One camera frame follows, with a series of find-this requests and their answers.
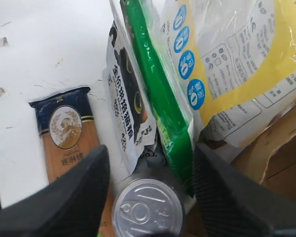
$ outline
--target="green package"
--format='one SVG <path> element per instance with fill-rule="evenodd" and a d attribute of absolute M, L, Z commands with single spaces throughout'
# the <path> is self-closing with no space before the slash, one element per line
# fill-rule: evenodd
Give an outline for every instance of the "green package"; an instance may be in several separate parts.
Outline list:
<path fill-rule="evenodd" d="M 157 119 L 162 146 L 170 167 L 192 195 L 193 117 L 177 78 L 170 80 L 163 60 L 147 28 L 143 0 L 122 0 L 125 25 L 143 74 L 147 96 Z"/>

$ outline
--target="grocery item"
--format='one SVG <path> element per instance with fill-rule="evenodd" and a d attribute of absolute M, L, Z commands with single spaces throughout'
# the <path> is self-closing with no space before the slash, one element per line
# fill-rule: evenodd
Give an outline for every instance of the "grocery item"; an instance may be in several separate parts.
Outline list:
<path fill-rule="evenodd" d="M 115 21 L 120 21 L 111 4 Z M 157 119 L 163 150 L 171 169 L 180 182 L 191 191 L 193 157 L 193 117 L 177 80 L 163 68 L 149 38 L 147 25 L 138 0 L 121 2 L 124 22 L 134 53 L 143 74 L 148 99 Z"/>
<path fill-rule="evenodd" d="M 113 224 L 119 237 L 171 232 L 180 235 L 184 209 L 178 195 L 156 179 L 137 179 L 116 198 Z"/>
<path fill-rule="evenodd" d="M 247 145 L 295 102 L 296 0 L 167 0 L 160 21 L 150 0 L 139 2 L 196 139 L 208 125 L 207 138 Z"/>
<path fill-rule="evenodd" d="M 81 87 L 30 103 L 36 110 L 49 182 L 65 174 L 100 145 L 88 101 L 89 91 L 89 87 Z M 99 229 L 102 237 L 114 236 L 112 204 L 113 196 L 109 190 Z"/>
<path fill-rule="evenodd" d="M 136 59 L 125 33 L 113 23 L 103 73 L 108 101 L 116 121 L 123 161 L 131 174 L 145 146 L 155 143 L 156 120 L 143 91 Z"/>

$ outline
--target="tin can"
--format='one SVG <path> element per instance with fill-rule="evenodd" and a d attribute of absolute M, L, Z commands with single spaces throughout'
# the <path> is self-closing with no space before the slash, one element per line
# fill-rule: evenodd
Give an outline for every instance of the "tin can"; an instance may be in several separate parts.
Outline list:
<path fill-rule="evenodd" d="M 153 178 L 130 182 L 116 198 L 112 213 L 119 237 L 162 232 L 179 235 L 184 216 L 184 207 L 177 193 Z"/>

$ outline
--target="plastic bag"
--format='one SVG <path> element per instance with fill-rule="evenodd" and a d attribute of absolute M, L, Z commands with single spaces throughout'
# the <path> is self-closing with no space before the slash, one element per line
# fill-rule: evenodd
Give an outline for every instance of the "plastic bag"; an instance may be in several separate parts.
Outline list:
<path fill-rule="evenodd" d="M 111 3 L 117 21 L 116 5 Z M 127 4 L 121 1 L 121 6 L 128 36 L 143 74 L 147 96 L 157 119 L 165 155 L 176 177 L 192 194 L 192 113 L 178 81 L 168 80 L 173 74 L 164 68 L 163 59 L 152 45 L 140 3 L 137 0 L 128 0 Z"/>
<path fill-rule="evenodd" d="M 160 22 L 143 9 L 193 110 L 195 138 L 209 125 L 208 138 L 246 145 L 295 102 L 296 0 L 167 0 Z"/>
<path fill-rule="evenodd" d="M 156 120 L 138 79 L 142 76 L 133 57 L 126 34 L 113 23 L 103 79 L 116 121 L 122 160 L 129 174 L 133 173 L 144 147 L 153 145 L 156 137 Z"/>

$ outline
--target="textured black plastic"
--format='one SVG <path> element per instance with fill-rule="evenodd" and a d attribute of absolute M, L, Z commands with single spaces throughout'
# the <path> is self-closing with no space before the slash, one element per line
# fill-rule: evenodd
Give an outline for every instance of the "textured black plastic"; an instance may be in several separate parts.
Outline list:
<path fill-rule="evenodd" d="M 33 196 L 0 211 L 0 237 L 96 237 L 110 183 L 107 148 Z"/>
<path fill-rule="evenodd" d="M 198 145 L 193 186 L 209 237 L 296 237 L 296 202 L 253 182 Z"/>

